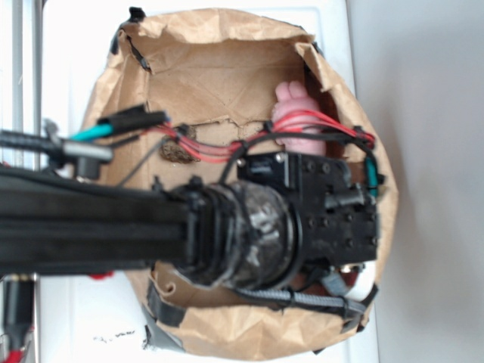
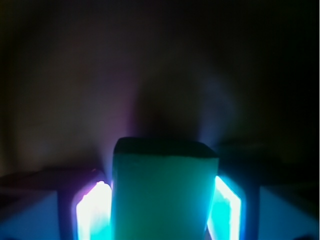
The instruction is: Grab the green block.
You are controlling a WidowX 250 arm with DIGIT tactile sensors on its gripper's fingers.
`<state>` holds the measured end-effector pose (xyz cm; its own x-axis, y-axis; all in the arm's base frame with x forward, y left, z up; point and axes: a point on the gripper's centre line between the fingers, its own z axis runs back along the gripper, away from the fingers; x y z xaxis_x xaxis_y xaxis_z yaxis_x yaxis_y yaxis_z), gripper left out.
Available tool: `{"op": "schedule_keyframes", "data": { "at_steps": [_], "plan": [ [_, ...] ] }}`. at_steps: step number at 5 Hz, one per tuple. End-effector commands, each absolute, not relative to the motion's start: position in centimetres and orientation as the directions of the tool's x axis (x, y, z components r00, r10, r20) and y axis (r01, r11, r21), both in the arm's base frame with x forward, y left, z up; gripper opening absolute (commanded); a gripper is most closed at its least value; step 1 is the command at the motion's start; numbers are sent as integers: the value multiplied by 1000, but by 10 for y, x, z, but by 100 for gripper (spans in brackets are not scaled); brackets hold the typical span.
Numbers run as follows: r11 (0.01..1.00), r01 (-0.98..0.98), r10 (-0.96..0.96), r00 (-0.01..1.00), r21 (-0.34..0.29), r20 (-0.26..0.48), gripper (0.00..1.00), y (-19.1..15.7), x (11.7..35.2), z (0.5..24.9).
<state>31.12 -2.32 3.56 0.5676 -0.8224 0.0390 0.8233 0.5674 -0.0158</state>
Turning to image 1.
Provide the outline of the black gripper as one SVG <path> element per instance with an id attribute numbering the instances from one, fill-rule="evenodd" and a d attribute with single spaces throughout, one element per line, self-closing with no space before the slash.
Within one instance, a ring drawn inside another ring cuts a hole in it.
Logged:
<path id="1" fill-rule="evenodd" d="M 289 204 L 303 265 L 327 268 L 376 260 L 376 200 L 352 182 L 346 162 L 291 152 L 254 154 L 244 157 L 237 177 L 272 188 Z"/>

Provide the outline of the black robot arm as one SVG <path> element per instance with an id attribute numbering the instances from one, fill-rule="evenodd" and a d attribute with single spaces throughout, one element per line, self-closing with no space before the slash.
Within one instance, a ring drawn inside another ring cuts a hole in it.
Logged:
<path id="1" fill-rule="evenodd" d="M 1 271 L 102 273 L 172 264 L 200 287 L 279 288 L 377 258 L 377 181 L 342 160 L 246 156 L 237 180 L 126 190 L 1 172 Z"/>

